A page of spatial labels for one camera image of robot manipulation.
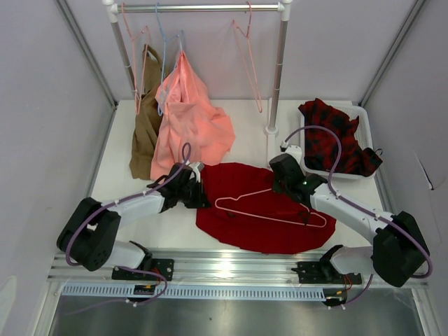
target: blue hanger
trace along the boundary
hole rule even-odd
[[[178,41],[179,41],[179,49],[180,49],[180,51],[182,51],[183,50],[183,45],[185,45],[185,33],[183,32],[183,30],[181,30],[180,34],[176,34],[176,35],[174,35],[174,36],[172,36],[170,38],[167,38],[165,36],[165,32],[163,31],[162,23],[160,23],[160,17],[159,17],[159,13],[158,13],[158,6],[159,5],[160,4],[158,2],[155,5],[155,17],[157,18],[157,23],[159,24],[159,30],[160,30],[160,33],[161,33],[162,38],[163,38],[162,77],[160,79],[160,85],[162,85],[163,84],[163,80],[165,78],[165,61],[166,61],[166,58],[167,58],[167,44],[168,44],[168,42],[170,42],[173,39],[178,39]],[[176,58],[176,63],[174,65],[174,68],[177,67],[178,60],[179,59]],[[165,103],[167,102],[167,96],[168,96],[169,91],[171,90],[172,81],[173,81],[173,78],[171,78],[171,81],[168,84],[167,89],[163,90],[163,86],[162,86],[162,91],[160,92],[160,97],[161,97],[162,103],[158,104],[158,107],[157,107],[157,112],[159,113],[159,116],[161,116],[163,114],[161,106],[165,106]]]

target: clothes hanger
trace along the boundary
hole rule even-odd
[[[183,32],[183,30],[181,30],[180,34],[176,34],[170,38],[167,38],[165,36],[165,32],[163,30],[162,23],[160,22],[160,17],[159,17],[159,12],[158,12],[159,5],[160,5],[160,3],[158,3],[158,2],[155,5],[155,17],[157,18],[157,23],[159,24],[159,30],[160,30],[160,33],[163,38],[162,76],[160,79],[160,87],[162,88],[160,91],[160,100],[162,102],[159,103],[158,107],[157,107],[157,112],[159,113],[159,116],[161,116],[163,114],[162,106],[165,107],[165,103],[167,102],[167,97],[168,97],[169,91],[171,90],[171,85],[172,85],[172,81],[173,81],[173,78],[171,78],[168,86],[163,87],[163,80],[165,79],[165,62],[166,62],[166,58],[167,58],[167,44],[168,44],[168,42],[172,41],[173,39],[178,39],[179,53],[183,52],[183,46],[185,45],[185,33]],[[179,61],[179,57],[176,57],[176,63],[174,64],[174,68],[177,68],[178,61]]]
[[[241,27],[237,24],[237,22],[235,20],[233,20],[232,23],[233,23],[235,38],[237,39],[237,42],[238,42],[238,49],[241,54],[241,58],[243,59],[244,68],[246,69],[247,78],[249,79],[249,83],[251,84],[252,93],[255,98],[255,102],[257,103],[258,111],[260,113],[262,113],[263,105],[261,103],[261,94],[260,94],[260,89],[258,87],[257,71],[255,69],[255,64],[253,63],[253,54],[252,54],[252,46],[251,46],[251,39],[250,39],[251,23],[252,23],[252,5],[249,1],[247,1],[247,4],[249,5],[249,11],[250,11],[249,23],[247,24],[247,32],[244,33],[244,31],[241,29]],[[239,41],[239,37],[238,37],[238,33],[237,33],[238,30],[241,32],[241,34],[247,40],[247,46],[249,49],[249,57],[251,59],[251,66],[252,66],[252,72],[253,72],[253,80],[251,78],[251,75],[249,74],[249,68],[247,67],[247,62],[243,55],[243,48],[242,48],[241,42]]]
[[[131,29],[129,28],[129,25],[127,23],[127,19],[126,19],[126,14],[125,14],[125,3],[121,3],[121,13],[123,14],[123,20],[125,21],[126,24],[126,30],[127,33],[129,34],[129,37],[131,38],[131,43],[132,43],[132,64],[134,69],[132,70],[132,73],[134,74],[134,103],[135,103],[135,113],[138,115],[140,114],[140,108],[141,108],[141,97],[144,94],[144,75],[145,75],[145,66],[146,66],[146,57],[143,58],[143,69],[141,71],[141,82],[140,82],[140,89],[137,85],[137,76],[135,76],[135,71],[137,68],[137,60],[136,60],[136,53],[135,53],[135,41],[142,35],[142,34],[146,34],[146,45],[145,45],[145,53],[144,55],[147,54],[148,52],[148,46],[149,46],[149,38],[150,38],[150,34],[149,34],[149,28],[148,26],[145,26],[141,31],[139,31],[139,33],[134,36],[131,33]]]
[[[216,207],[217,209],[224,210],[224,211],[229,211],[229,212],[232,212],[232,213],[234,213],[234,214],[246,215],[246,216],[255,217],[255,218],[260,218],[260,219],[266,219],[266,220],[274,221],[274,222],[282,222],[282,223],[288,223],[288,224],[294,224],[294,225],[302,225],[302,226],[307,226],[307,227],[312,227],[312,228],[320,228],[320,229],[321,229],[321,228],[324,228],[324,227],[327,225],[327,219],[326,219],[325,217],[323,217],[322,215],[320,215],[320,214],[318,214],[318,213],[311,212],[311,211],[308,209],[308,207],[305,206],[305,205],[303,205],[303,204],[300,204],[300,205],[302,205],[302,207],[304,207],[306,210],[308,210],[308,214],[309,214],[309,216],[311,216],[311,215],[315,215],[315,216],[318,216],[318,217],[322,218],[323,221],[324,221],[324,224],[323,224],[323,225],[315,225],[315,224],[297,223],[297,222],[293,222],[293,221],[290,221],[290,220],[283,220],[283,219],[276,219],[276,218],[264,217],[264,216],[254,215],[253,213],[246,213],[246,212],[237,211],[237,210],[233,210],[233,209],[224,208],[224,207],[222,207],[222,206],[218,206],[218,202],[219,202],[219,201],[223,201],[223,200],[232,200],[232,201],[236,201],[236,202],[238,202],[238,201],[239,201],[241,198],[243,198],[243,197],[248,197],[248,196],[258,195],[258,194],[261,194],[261,193],[266,193],[266,192],[268,192],[268,191],[270,191],[270,190],[271,190],[271,189],[264,189],[264,190],[261,190],[261,191],[250,192],[249,194],[240,195],[240,196],[238,196],[237,198],[233,198],[233,197],[220,197],[220,198],[217,198],[217,199],[216,199],[216,201],[215,201],[215,207]]]

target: robotic arm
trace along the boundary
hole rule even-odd
[[[396,287],[401,287],[412,277],[425,262],[425,256],[409,238],[378,219],[389,219],[406,231],[429,254],[414,218],[404,211],[397,216],[377,211],[356,199],[340,194],[337,190],[334,195],[323,177],[315,174],[305,176],[302,173],[299,166],[300,148],[288,146],[285,149],[285,153],[269,162],[274,172],[273,191],[286,193],[295,202],[336,218],[371,243],[371,246],[358,248],[334,246],[321,259],[323,272],[329,276],[376,273]],[[203,164],[199,162],[189,166],[175,164],[166,176],[166,181],[174,175],[175,177],[168,183],[153,183],[137,197],[133,195],[115,201],[110,207],[112,210],[105,209],[93,218],[90,225],[94,228],[86,226],[80,231],[73,241],[70,257],[90,271],[98,270],[102,266],[118,265],[134,270],[149,270],[151,254],[137,243],[116,241],[118,229],[138,218],[166,211],[177,202],[184,203],[189,209],[210,207],[200,178],[202,168]],[[149,194],[149,190],[155,186],[158,186],[159,190]],[[81,201],[60,234],[57,247],[67,252],[69,242],[86,218],[110,203],[113,204],[100,203],[90,197]],[[365,210],[374,216],[366,215]]]

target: white wall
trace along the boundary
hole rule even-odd
[[[155,1],[133,0],[132,4]],[[244,3],[244,0],[209,0],[209,4]],[[257,4],[273,0],[253,1]],[[176,1],[160,0],[161,4]],[[203,4],[199,0],[177,1]],[[359,101],[367,89],[414,0],[294,0],[288,28],[281,96],[325,97]],[[89,41],[116,99],[129,99],[118,49],[100,0],[70,0],[71,7]],[[162,52],[162,39],[155,14],[128,15],[133,32],[144,25],[152,44]],[[242,26],[244,13],[163,13],[169,34],[184,29],[187,55],[196,72],[217,99],[250,98],[251,89],[232,32],[232,18]],[[129,42],[123,20],[120,26]],[[254,13],[252,44],[264,97],[272,94],[277,51],[279,15]],[[175,55],[170,50],[170,59]]]
[[[0,287],[17,277],[2,335],[27,335],[111,107],[52,1],[2,3],[0,44]]]
[[[448,311],[447,13],[447,1],[428,1],[367,105],[393,202],[416,217],[429,243],[435,264],[430,286],[441,316]]]

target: white table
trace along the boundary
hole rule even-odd
[[[256,167],[266,167],[267,101],[264,111],[259,113],[252,100],[213,100],[214,106],[223,107],[231,117],[236,140],[224,162],[242,162]],[[300,125],[301,113],[298,106],[303,101],[279,102],[276,138],[280,143]],[[349,101],[334,101],[351,104]],[[134,102],[121,101],[108,137],[101,165],[94,184],[92,196],[99,201],[111,200],[142,190],[149,182],[133,179],[129,162],[131,158],[132,133],[134,131]],[[291,139],[298,144],[298,136]],[[334,180],[335,186],[352,197],[378,209],[382,208],[378,190],[373,178],[362,181]],[[196,211],[185,209],[182,204],[175,208],[147,218],[141,218],[118,232],[117,239],[134,240],[148,248],[160,249],[204,249],[235,250],[235,246],[222,244],[196,227]],[[328,250],[336,244],[345,246],[367,246],[368,242],[358,233],[337,222],[334,235],[321,248]]]

